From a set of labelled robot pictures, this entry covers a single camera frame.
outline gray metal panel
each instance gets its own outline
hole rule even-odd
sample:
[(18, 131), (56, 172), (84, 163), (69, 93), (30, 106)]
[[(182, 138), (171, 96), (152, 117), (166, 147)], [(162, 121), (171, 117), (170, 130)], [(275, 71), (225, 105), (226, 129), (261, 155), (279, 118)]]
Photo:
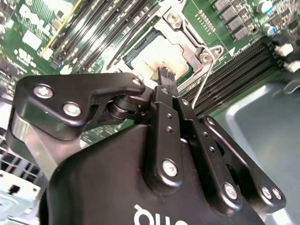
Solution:
[(300, 224), (300, 90), (287, 95), (284, 88), (270, 82), (215, 116), (287, 198), (266, 225)]

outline wire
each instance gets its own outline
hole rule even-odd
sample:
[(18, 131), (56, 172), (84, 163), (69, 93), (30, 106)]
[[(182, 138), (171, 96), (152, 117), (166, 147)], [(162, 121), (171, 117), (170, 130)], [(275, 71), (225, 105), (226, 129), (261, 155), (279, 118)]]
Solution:
[(192, 102), (192, 108), (193, 108), (193, 109), (195, 108), (196, 102), (197, 102), (197, 100), (198, 100), (198, 98), (199, 98), (199, 96), (200, 96), (200, 94), (201, 94), (201, 92), (202, 92), (202, 90), (203, 90), (203, 88), (204, 88), (204, 86), (205, 86), (205, 84), (206, 84), (206, 81), (207, 81), (208, 77), (210, 76), (210, 73), (211, 73), (211, 70), (212, 70), (213, 66), (214, 66), (215, 63), (216, 63), (216, 59), (215, 59), (215, 57), (213, 56), (213, 54), (211, 53), (211, 51), (210, 51), (208, 48), (206, 48), (206, 49), (207, 49), (208, 54), (209, 54), (209, 55), (211, 56), (211, 58), (212, 58), (212, 62), (211, 62), (210, 68), (208, 69), (208, 71), (207, 71), (207, 73), (206, 73), (206, 76), (205, 76), (204, 80), (202, 81), (201, 86), (200, 86), (199, 90), (197, 91), (197, 94), (196, 94), (196, 96), (195, 96), (195, 98), (194, 98), (194, 100), (193, 100), (193, 102)]

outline dimm slot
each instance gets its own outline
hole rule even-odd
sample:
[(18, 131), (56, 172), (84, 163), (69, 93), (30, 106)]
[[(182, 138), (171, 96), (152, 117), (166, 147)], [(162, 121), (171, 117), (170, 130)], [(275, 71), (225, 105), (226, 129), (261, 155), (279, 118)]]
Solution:
[(75, 18), (75, 20), (72, 22), (71, 26), (69, 27), (69, 29), (66, 31), (66, 33), (64, 34), (64, 36), (62, 36), (61, 38), (59, 38), (57, 41), (55, 41), (52, 45), (52, 49), (56, 50), (55, 54), (57, 54), (58, 50), (60, 49), (61, 45), (63, 43), (66, 42), (66, 40), (69, 38), (70, 34), (73, 32), (73, 30), (77, 27), (78, 23), (85, 17), (90, 15), (90, 13), (92, 12), (91, 8), (95, 5), (96, 2), (104, 2), (106, 0), (94, 0), (91, 1), (86, 7), (84, 7), (84, 9), (82, 10), (82, 12)]
[[(217, 82), (218, 79), (221, 79), (223, 76), (226, 76), (232, 68), (236, 68), (243, 64), (246, 60), (251, 58), (253, 55), (257, 54), (258, 52), (262, 51), (264, 49), (264, 46), (260, 42), (256, 42), (252, 47), (248, 48), (244, 52), (242, 52), (239, 56), (233, 58), (231, 61), (226, 63), (224, 66), (222, 66), (220, 69), (215, 71), (213, 74), (211, 74), (207, 80), (207, 84), (205, 85), (208, 86), (210, 83)], [(192, 90), (187, 92), (186, 94), (183, 95), (183, 97), (190, 101), (191, 98), (194, 98), (201, 83), (195, 86)]]
[(107, 29), (115, 22), (119, 15), (129, 6), (130, 1), (123, 1), (114, 12), (107, 16), (104, 21), (101, 23), (100, 27), (97, 27), (97, 32), (92, 35), (90, 40), (85, 43), (81, 50), (74, 56), (77, 58), (77, 62), (80, 62), (85, 54), (90, 50), (90, 48), (97, 42), (97, 40), (107, 31)]
[(251, 83), (253, 79), (261, 77), (260, 75), (264, 73), (264, 70), (268, 70), (269, 67), (272, 67), (273, 63), (274, 61), (269, 59), (264, 61), (264, 63), (260, 66), (253, 68), (251, 72), (248, 71), (243, 75), (239, 75), (238, 80), (233, 78), (232, 81), (235, 81), (232, 83), (232, 85), (227, 86), (220, 92), (216, 91), (209, 99), (201, 100), (201, 104), (198, 104), (198, 107), (195, 108), (196, 114), (200, 115), (202, 111), (206, 111), (207, 109), (212, 108), (214, 105), (218, 105), (218, 107), (220, 107), (224, 101), (228, 100), (229, 96), (235, 94), (237, 89), (242, 88), (243, 85)]
[(86, 20), (87, 22), (80, 28), (76, 36), (72, 38), (64, 47), (66, 54), (70, 54), (76, 48), (81, 39), (92, 28), (92, 26), (95, 25), (97, 20), (99, 20), (99, 16), (101, 16), (107, 10), (108, 6), (108, 0), (105, 0), (101, 4), (97, 5), (97, 7), (93, 10), (93, 14), (91, 14), (90, 17)]
[(227, 85), (229, 85), (233, 80), (239, 78), (240, 76), (244, 75), (247, 71), (252, 69), (254, 66), (257, 66), (260, 64), (261, 61), (268, 58), (268, 55), (265, 55), (264, 53), (256, 55), (256, 59), (249, 60), (244, 62), (241, 66), (236, 67), (235, 70), (231, 71), (232, 74), (228, 76), (222, 76), (220, 79), (217, 79), (218, 82), (212, 82), (209, 85), (205, 87), (205, 91), (203, 91), (202, 97), (197, 100), (197, 103), (199, 101), (205, 101), (207, 98), (209, 98), (213, 93), (216, 93), (220, 91), (221, 89), (225, 88)]
[(139, 1), (139, 4), (135, 5), (131, 12), (127, 14), (126, 17), (122, 18), (122, 21), (118, 24), (117, 28), (114, 29), (114, 32), (110, 33), (105, 40), (101, 43), (101, 45), (97, 48), (96, 51), (86, 60), (86, 63), (83, 66), (83, 70), (90, 68), (94, 62), (100, 57), (104, 49), (106, 49), (114, 39), (124, 30), (126, 25), (130, 22), (132, 18), (135, 18), (139, 11), (144, 8), (147, 4), (147, 0)]

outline ram slot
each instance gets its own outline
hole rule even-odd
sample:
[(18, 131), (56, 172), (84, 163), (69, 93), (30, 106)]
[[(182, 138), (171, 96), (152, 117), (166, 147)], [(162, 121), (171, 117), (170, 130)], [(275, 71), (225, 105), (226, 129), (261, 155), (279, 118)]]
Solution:
[(132, 7), (130, 12), (122, 18), (120, 23), (117, 24), (117, 26), (113, 29), (113, 32), (111, 32), (98, 46), (97, 50), (93, 52), (93, 54), (86, 60), (84, 63), (84, 66), (81, 71), (87, 70), (90, 68), (94, 62), (100, 57), (102, 52), (112, 44), (112, 42), (115, 40), (115, 38), (125, 29), (128, 23), (131, 22), (132, 18), (135, 18), (140, 10), (144, 8), (147, 5), (147, 0), (139, 1), (139, 4)]
[(76, 37), (71, 39), (64, 47), (64, 51), (66, 52), (66, 54), (70, 54), (76, 48), (76, 46), (80, 43), (82, 38), (95, 25), (95, 23), (99, 20), (99, 17), (107, 10), (108, 7), (109, 2), (107, 0), (97, 5), (97, 8), (94, 9), (94, 13), (86, 20), (87, 22), (79, 29)]
[(130, 1), (122, 2), (114, 12), (107, 16), (103, 23), (97, 27), (96, 33), (92, 35), (88, 42), (80, 49), (80, 51), (74, 56), (77, 58), (77, 62), (80, 62), (91, 47), (101, 38), (101, 36), (109, 29), (109, 27), (116, 21), (116, 19), (123, 13), (123, 11), (129, 6)]
[(66, 31), (64, 36), (61, 38), (58, 38), (57, 41), (55, 41), (52, 45), (52, 49), (56, 50), (54, 54), (57, 54), (58, 51), (60, 50), (61, 46), (69, 39), (70, 34), (77, 29), (78, 24), (86, 18), (86, 21), (90, 19), (90, 17), (93, 15), (95, 12), (93, 8), (98, 5), (102, 5), (103, 2), (107, 0), (94, 0), (91, 1), (83, 10), (82, 12), (76, 17), (76, 19), (72, 22), (71, 26), (69, 29)]

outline metal lever arm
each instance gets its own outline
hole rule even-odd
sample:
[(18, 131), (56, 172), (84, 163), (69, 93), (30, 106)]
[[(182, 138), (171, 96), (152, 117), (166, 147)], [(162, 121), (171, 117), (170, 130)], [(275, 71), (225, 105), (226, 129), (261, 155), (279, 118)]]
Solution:
[[(43, 86), (52, 93), (50, 97), (34, 92)], [(100, 126), (101, 115), (112, 98), (140, 96), (144, 91), (144, 84), (129, 73), (29, 76), (16, 86), (13, 110), (52, 137), (71, 141)], [(66, 114), (66, 104), (71, 104), (70, 110), (76, 114)]]

